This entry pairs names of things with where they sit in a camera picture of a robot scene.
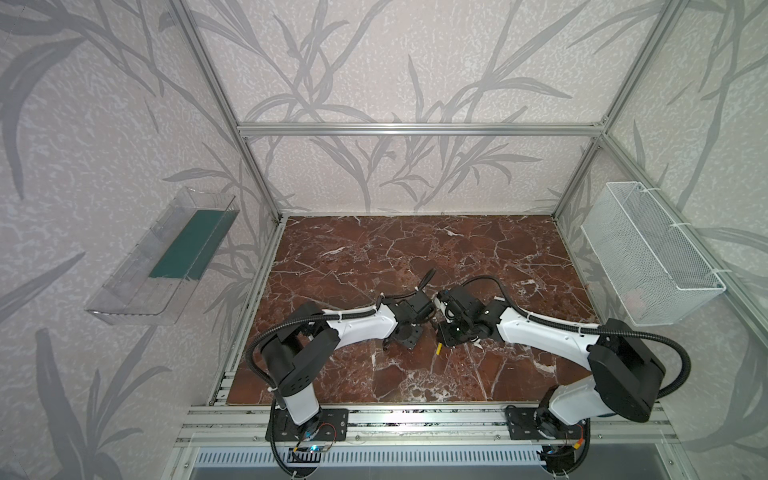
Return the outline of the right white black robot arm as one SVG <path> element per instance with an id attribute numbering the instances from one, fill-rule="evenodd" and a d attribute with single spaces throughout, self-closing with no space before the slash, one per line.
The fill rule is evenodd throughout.
<path id="1" fill-rule="evenodd" d="M 610 414 L 644 423 L 655 402 L 681 388 L 692 371 L 678 342 L 617 319 L 583 324 L 540 316 L 501 298 L 484 304 L 464 286 L 440 291 L 435 303 L 445 317 L 437 333 L 445 346 L 492 339 L 545 351 L 588 371 L 547 391 L 535 413 L 540 427 Z"/>

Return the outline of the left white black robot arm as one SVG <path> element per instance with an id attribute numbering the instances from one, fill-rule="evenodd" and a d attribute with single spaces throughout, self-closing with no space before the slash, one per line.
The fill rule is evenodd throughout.
<path id="1" fill-rule="evenodd" d="M 383 296 L 370 306 L 348 310 L 322 309 L 307 302 L 251 340 L 244 361 L 266 384 L 276 406 L 294 425 L 304 427 L 320 418 L 313 383 L 335 351 L 372 340 L 411 348 L 435 311 L 421 290 Z"/>

